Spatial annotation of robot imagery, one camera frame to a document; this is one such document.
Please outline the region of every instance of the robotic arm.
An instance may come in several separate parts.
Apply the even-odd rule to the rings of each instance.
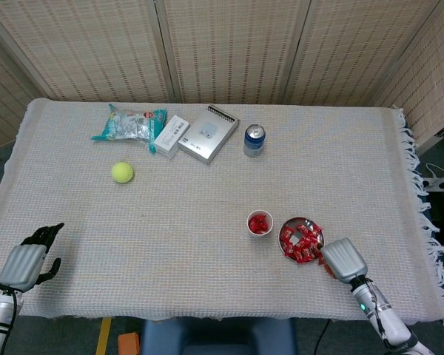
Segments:
[[[368,268],[349,238],[324,246],[322,253],[334,276],[352,286],[352,295],[388,349],[387,354],[434,355],[396,315],[378,287],[366,277]]]
[[[22,294],[54,278],[61,265],[55,259],[51,269],[40,274],[44,259],[64,223],[41,227],[13,248],[0,274],[0,354],[4,353],[15,318],[23,306]]]

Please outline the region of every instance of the metal bowl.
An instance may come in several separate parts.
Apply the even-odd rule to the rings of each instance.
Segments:
[[[312,220],[305,218],[305,217],[294,217],[290,220],[287,220],[280,228],[280,232],[278,233],[278,245],[280,246],[281,252],[284,255],[284,249],[283,246],[281,245],[281,236],[283,234],[283,230],[285,226],[289,226],[291,228],[293,228],[295,230],[295,233],[293,235],[295,235],[298,238],[303,238],[303,234],[296,228],[297,226],[299,226],[300,224],[305,225],[310,231],[314,231],[314,227],[313,225],[315,224]],[[319,233],[319,235],[317,236],[317,241],[319,242],[319,244],[321,244],[321,246],[324,246],[324,234],[321,232]],[[294,261],[295,263],[297,263],[297,261],[295,259],[293,259],[292,257],[287,257],[288,259]]]

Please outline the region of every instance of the soda can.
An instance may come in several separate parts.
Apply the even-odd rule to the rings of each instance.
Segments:
[[[259,124],[252,124],[245,131],[245,143],[243,152],[249,157],[257,157],[263,151],[265,142],[265,129]]]

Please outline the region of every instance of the small white box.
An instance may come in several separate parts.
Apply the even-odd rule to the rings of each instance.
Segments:
[[[171,120],[169,120],[163,128],[163,131],[155,139],[156,152],[166,155],[169,159],[174,157],[179,149],[179,138],[181,138],[188,128],[189,122],[177,115],[172,116]]]

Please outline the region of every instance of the snack bag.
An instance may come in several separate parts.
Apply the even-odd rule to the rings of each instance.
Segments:
[[[112,104],[109,104],[109,107],[110,117],[104,131],[91,139],[94,141],[136,139],[146,142],[151,153],[156,152],[153,142],[161,133],[166,123],[167,111],[165,109],[142,112],[119,109]]]

